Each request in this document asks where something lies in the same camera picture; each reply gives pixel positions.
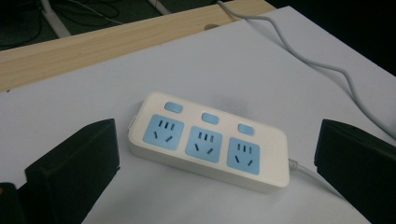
white cable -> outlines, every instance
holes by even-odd
[[[159,0],[148,0],[162,15],[169,15],[171,12],[163,6]]]
[[[345,199],[329,182],[326,181],[320,174],[315,173],[306,167],[300,165],[297,161],[289,159],[289,169],[291,171],[297,171],[304,175],[311,177],[314,180],[317,180],[321,185],[323,185],[326,189],[337,195],[338,197]]]
[[[353,83],[352,77],[349,75],[349,73],[339,67],[336,66],[332,66],[332,65],[328,65],[325,63],[318,63],[315,61],[312,61],[310,59],[305,58],[303,55],[301,55],[300,53],[298,53],[297,51],[295,51],[291,45],[289,44],[289,42],[286,40],[286,38],[283,36],[282,32],[279,30],[277,24],[275,21],[273,21],[271,18],[266,17],[266,16],[246,16],[246,15],[241,15],[241,14],[237,14],[235,12],[233,12],[229,7],[227,7],[224,3],[222,3],[221,1],[218,1],[218,4],[228,13],[230,13],[231,15],[241,18],[241,19],[245,19],[245,20],[260,20],[260,21],[269,21],[275,28],[276,33],[278,34],[280,40],[282,41],[283,45],[286,47],[286,49],[297,59],[301,60],[303,63],[307,63],[310,65],[314,65],[316,67],[320,67],[320,68],[325,68],[325,69],[329,69],[329,70],[333,70],[335,72],[339,72],[341,73],[345,78],[346,78],[346,82],[350,88],[351,91],[351,97],[352,100],[355,102],[355,104],[358,106],[358,108],[361,110],[361,112],[363,112],[363,114],[370,119],[376,126],[378,126],[380,129],[382,129],[385,133],[387,133],[390,137],[392,137],[393,139],[396,140],[396,132],[394,132],[393,130],[391,130],[387,125],[385,125],[381,120],[379,120],[376,116],[374,116],[369,109],[363,104],[363,102],[361,101],[361,98],[358,95],[358,92],[355,89],[355,85]]]
[[[120,22],[120,21],[111,20],[110,18],[106,17],[104,14],[102,14],[102,13],[100,13],[100,12],[98,12],[98,11],[96,11],[96,10],[90,8],[90,7],[85,6],[84,4],[82,4],[82,3],[78,2],[78,1],[74,1],[74,0],[67,0],[67,1],[68,1],[68,2],[71,2],[71,3],[74,3],[74,4],[77,4],[77,5],[81,6],[81,7],[85,7],[85,8],[87,8],[89,11],[95,13],[95,14],[98,15],[98,16],[103,17],[103,18],[104,18],[105,20],[107,20],[107,21],[112,21],[112,22],[114,22],[114,23],[116,23],[116,24],[120,24],[120,25],[123,25],[123,24],[124,24],[123,22]]]

power switch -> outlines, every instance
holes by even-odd
[[[219,117],[216,115],[212,115],[209,113],[204,113],[202,114],[202,120],[211,124],[218,124],[219,123]]]
[[[179,114],[183,109],[183,106],[173,102],[167,102],[165,104],[165,109]]]
[[[238,124],[238,132],[253,136],[254,129],[251,126],[240,123],[240,124]]]

white power strip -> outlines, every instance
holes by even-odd
[[[151,93],[131,121],[138,156],[268,193],[289,184],[286,135],[277,128]]]

desk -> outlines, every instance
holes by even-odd
[[[258,15],[275,8],[262,0],[227,3],[240,13]],[[0,51],[0,91],[57,76],[140,49],[202,32],[208,24],[235,21],[219,6],[132,22],[32,46]]]

